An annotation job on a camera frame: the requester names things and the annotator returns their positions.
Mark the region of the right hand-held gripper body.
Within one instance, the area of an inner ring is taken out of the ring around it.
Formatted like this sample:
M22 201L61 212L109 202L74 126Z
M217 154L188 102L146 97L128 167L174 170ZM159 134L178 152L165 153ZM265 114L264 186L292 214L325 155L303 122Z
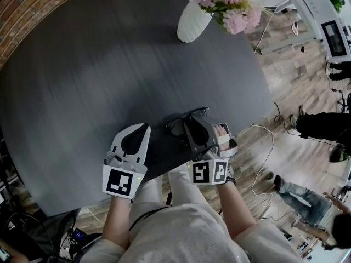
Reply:
M187 163L190 181L195 185L225 184L227 176L233 177L229 170L229 159L237 154L238 145L228 125L226 123L219 124L227 130L230 136L230 149L221 151L217 143L214 146L205 148L196 156L194 161Z

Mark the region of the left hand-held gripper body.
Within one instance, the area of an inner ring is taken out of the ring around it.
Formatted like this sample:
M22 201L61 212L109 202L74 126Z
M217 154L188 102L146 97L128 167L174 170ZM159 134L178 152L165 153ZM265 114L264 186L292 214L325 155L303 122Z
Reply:
M102 191L111 196L133 199L148 169L140 157L118 156L109 151L103 165Z

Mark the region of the black eyeglasses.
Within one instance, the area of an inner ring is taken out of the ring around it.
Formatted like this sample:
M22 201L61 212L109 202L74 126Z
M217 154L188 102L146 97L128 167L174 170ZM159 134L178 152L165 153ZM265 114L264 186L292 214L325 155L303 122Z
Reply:
M166 123L165 130L171 136L178 138L183 145L188 146L188 138L186 136L186 132L183 127L184 119L190 115L207 116L208 110L209 110L208 107L200 107L200 108L196 108L194 110L188 111L184 114L181 114L179 117Z

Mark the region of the person's left forearm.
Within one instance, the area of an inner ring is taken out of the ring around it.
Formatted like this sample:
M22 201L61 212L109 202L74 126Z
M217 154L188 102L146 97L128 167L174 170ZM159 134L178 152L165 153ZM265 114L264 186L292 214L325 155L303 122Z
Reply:
M126 250L129 247L130 211L130 200L112 196L102 232L102 239L113 242Z

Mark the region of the person's right forearm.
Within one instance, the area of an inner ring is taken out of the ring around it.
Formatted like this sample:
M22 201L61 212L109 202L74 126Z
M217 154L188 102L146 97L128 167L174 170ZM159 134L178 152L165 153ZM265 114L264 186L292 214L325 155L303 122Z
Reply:
M256 220L233 182L216 186L224 222L231 239L256 225Z

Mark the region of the person's right hand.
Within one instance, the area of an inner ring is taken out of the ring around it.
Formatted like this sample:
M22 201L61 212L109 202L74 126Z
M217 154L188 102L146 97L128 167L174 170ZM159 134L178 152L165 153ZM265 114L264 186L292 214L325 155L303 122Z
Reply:
M230 149L230 136L227 130L220 124L215 125L214 132L217 138L217 143L220 146L221 151Z

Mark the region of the person's white trousers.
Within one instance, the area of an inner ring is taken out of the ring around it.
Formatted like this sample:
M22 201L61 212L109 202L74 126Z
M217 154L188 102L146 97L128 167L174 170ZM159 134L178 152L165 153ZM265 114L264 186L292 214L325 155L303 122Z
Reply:
M183 204L209 206L199 188L191 183L186 164L169 171L168 179L171 186L173 206ZM164 206L162 176L159 176L139 186L133 200L131 213L140 216Z

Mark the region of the black device with screen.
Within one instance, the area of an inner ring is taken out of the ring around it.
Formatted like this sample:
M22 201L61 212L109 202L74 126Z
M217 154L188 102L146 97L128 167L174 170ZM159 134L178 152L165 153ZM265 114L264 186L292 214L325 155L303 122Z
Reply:
M78 228L70 228L67 232L70 247L82 248L86 242L87 234Z

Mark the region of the person's white shirt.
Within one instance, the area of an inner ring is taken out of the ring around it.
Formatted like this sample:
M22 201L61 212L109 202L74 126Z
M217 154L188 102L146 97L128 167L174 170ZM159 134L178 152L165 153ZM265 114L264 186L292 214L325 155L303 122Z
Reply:
M80 263L303 263L272 223L231 239L222 218L200 204L162 209L133 231L128 249L101 239Z

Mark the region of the black office chair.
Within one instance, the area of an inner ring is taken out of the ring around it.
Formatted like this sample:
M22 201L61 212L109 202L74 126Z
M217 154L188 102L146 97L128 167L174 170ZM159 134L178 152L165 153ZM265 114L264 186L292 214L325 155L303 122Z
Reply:
M29 218L24 232L43 251L44 260L41 263L64 262L59 259L61 240L64 234L74 227L80 210L78 208L43 220Z

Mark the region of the white ribbed vase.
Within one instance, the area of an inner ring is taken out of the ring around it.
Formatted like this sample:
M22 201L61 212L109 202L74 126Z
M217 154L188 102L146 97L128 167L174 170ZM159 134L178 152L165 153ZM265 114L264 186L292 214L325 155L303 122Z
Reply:
M196 3L189 2L184 8L177 28L177 37L183 43L196 40L210 23L212 16Z

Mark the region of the pink flower bouquet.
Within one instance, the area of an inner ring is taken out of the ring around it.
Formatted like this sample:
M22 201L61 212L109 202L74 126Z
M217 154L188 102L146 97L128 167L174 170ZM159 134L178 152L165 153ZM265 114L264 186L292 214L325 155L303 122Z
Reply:
M256 0L189 0L209 14L232 35L255 28L263 8Z

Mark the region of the white microwave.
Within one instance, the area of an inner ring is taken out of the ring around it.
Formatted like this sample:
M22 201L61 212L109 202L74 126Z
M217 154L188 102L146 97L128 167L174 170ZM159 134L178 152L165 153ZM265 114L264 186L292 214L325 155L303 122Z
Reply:
M316 21L331 62L351 61L351 27L330 0L303 0Z

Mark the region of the small green plant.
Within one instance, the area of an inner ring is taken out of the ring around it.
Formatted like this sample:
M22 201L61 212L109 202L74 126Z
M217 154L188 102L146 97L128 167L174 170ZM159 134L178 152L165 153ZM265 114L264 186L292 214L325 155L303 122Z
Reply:
M345 5L345 0L330 0L337 13L341 12L342 7Z

